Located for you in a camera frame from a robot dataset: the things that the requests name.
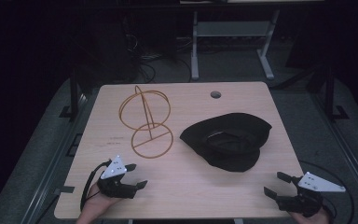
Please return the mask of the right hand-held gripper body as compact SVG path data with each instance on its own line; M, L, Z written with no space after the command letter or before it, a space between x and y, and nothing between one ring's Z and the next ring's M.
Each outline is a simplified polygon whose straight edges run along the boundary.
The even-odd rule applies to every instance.
M325 180L310 172L301 177L292 176L292 182L297 191L293 197L278 196L275 200L279 209L286 212L294 212L311 217L323 206L323 192L345 192L346 188Z

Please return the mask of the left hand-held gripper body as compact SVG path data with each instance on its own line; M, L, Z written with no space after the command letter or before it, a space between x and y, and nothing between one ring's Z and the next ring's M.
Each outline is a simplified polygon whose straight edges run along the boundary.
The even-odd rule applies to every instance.
M121 157L116 156L110 161L97 181L101 194L110 198L132 199L136 194L136 187L121 182L126 173Z

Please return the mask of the gold wire hat stand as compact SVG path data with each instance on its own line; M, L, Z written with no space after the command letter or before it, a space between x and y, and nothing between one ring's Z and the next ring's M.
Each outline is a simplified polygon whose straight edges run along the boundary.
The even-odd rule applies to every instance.
M168 96L136 85L121 103L118 119L131 131L131 150L141 158L156 159L172 148L173 132L167 125L172 113Z

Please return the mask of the black bucket hat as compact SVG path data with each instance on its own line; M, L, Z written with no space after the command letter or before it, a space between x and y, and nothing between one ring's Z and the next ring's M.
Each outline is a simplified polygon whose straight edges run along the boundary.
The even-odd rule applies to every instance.
M229 113L187 127L180 139L210 165L243 173L257 163L272 126L246 113Z

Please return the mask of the person's right hand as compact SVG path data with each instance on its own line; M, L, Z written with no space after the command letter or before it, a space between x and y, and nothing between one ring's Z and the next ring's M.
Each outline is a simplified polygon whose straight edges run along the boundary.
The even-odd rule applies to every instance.
M297 224L329 224L330 216L322 208L311 217L304 217L299 213L290 212L289 215Z

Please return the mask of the person's left hand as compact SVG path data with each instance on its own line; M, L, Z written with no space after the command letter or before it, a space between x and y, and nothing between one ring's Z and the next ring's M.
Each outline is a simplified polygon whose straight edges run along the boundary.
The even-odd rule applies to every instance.
M78 217L76 224L93 224L110 207L119 203L120 198L110 198L100 193L96 184L89 189L88 199Z

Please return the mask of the black metal stand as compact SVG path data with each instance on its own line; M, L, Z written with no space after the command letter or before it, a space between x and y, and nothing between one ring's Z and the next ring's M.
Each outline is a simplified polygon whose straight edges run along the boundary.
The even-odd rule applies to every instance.
M69 93L70 103L62 108L60 118L69 119L73 122L79 113L80 94L82 93L80 87L81 72L78 68L74 68L69 76Z
M324 69L324 113L335 122L337 119L348 119L349 116L341 105L334 105L335 76L330 66Z

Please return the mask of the grey metal table frame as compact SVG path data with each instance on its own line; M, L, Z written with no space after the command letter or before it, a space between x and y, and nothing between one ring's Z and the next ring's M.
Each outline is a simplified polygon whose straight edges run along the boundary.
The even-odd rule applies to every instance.
M199 12L193 13L192 46L190 51L190 78L198 80L199 74L199 42L200 40L232 40L262 39L263 44L256 50L266 79L275 78L267 57L269 45L274 35L280 10L274 10L269 20L263 21L202 21Z

